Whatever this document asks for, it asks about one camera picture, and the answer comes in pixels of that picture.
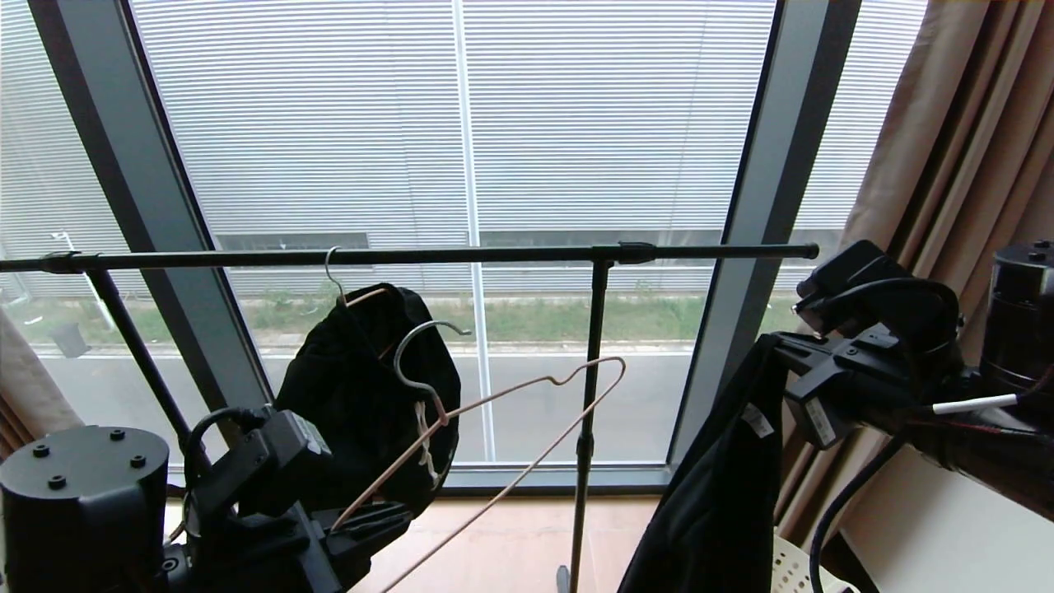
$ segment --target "wooden floor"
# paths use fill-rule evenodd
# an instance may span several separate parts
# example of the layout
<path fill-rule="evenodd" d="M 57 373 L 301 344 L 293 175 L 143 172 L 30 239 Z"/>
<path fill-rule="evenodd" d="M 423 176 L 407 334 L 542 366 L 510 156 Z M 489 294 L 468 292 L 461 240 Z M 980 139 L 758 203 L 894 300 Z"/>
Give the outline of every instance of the wooden floor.
<path fill-rule="evenodd" d="M 406 568 L 472 515 L 484 500 L 441 500 L 373 558 L 353 593 L 383 591 Z M 591 498 L 586 508 L 581 593 L 611 593 L 658 498 Z M 393 592 L 555 593 L 557 569 L 570 560 L 570 499 L 512 499 L 491 509 L 422 565 Z"/>

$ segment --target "white wall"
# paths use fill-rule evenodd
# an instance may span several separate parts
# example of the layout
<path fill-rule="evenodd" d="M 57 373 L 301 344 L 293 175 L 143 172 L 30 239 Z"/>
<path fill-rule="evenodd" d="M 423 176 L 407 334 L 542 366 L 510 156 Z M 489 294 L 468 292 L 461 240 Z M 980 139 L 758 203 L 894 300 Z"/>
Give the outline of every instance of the white wall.
<path fill-rule="evenodd" d="M 1054 591 L 1054 522 L 901 452 L 842 528 L 882 593 Z"/>

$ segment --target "black cylindrical motor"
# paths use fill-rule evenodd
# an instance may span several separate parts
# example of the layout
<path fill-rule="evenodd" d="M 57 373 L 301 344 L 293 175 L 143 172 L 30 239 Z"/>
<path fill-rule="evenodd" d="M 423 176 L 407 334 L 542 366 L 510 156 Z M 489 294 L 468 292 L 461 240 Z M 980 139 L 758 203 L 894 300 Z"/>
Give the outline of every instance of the black cylindrical motor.
<path fill-rule="evenodd" d="M 167 591 L 169 447 L 134 429 L 50 435 L 0 466 L 11 593 Z"/>
<path fill-rule="evenodd" d="M 1021 394 L 1054 365 L 1054 245 L 1050 240 L 1000 249 L 992 270 L 980 373 L 988 395 Z M 1042 397 L 1014 411 L 1054 430 L 1054 380 Z"/>

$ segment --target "road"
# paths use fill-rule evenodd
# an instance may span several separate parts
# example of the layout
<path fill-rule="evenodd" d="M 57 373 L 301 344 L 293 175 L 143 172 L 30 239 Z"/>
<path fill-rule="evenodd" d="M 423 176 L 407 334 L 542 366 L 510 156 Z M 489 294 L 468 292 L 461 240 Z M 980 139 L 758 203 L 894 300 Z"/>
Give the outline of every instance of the road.
<path fill-rule="evenodd" d="M 190 373 L 178 357 L 157 357 L 157 364 L 183 416 L 193 424 L 207 412 Z M 265 357 L 271 384 L 277 388 L 289 357 Z M 493 392 L 542 375 L 562 379 L 585 356 L 579 354 L 497 354 L 490 358 Z M 622 383 L 598 409 L 597 461 L 661 461 L 665 459 L 677 410 L 684 390 L 690 353 L 636 353 L 626 355 Z M 131 358 L 87 355 L 79 359 L 44 358 L 44 365 L 85 422 L 134 427 L 165 437 L 172 429 Z M 455 355 L 462 379 L 462 402 L 480 398 L 480 375 L 474 355 Z M 618 375 L 618 363 L 604 363 L 599 392 Z M 563 388 L 545 383 L 509 395 L 493 403 L 494 449 L 502 463 L 532 460 L 582 410 L 585 373 Z M 455 463 L 486 460 L 484 415 L 480 409 L 462 417 L 461 444 Z M 561 443 L 548 461 L 573 461 L 574 437 Z M 223 451 L 215 431 L 206 439 L 210 455 Z M 173 450 L 173 462 L 179 461 Z"/>

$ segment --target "brown curtain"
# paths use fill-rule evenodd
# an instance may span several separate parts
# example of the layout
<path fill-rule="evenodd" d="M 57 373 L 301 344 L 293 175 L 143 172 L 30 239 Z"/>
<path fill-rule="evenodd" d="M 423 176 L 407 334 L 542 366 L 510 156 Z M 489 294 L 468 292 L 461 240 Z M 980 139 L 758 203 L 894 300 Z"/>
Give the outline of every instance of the brown curtain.
<path fill-rule="evenodd" d="M 0 460 L 48 433 L 82 422 L 0 310 Z"/>
<path fill-rule="evenodd" d="M 871 239 L 958 292 L 971 362 L 993 253 L 1054 238 L 1052 90 L 1054 3 L 932 1 L 842 236 L 843 245 Z M 1037 189 L 1045 174 L 1052 182 Z M 867 430 L 817 452 L 792 432 L 780 535 L 809 541 L 823 509 L 884 442 Z"/>

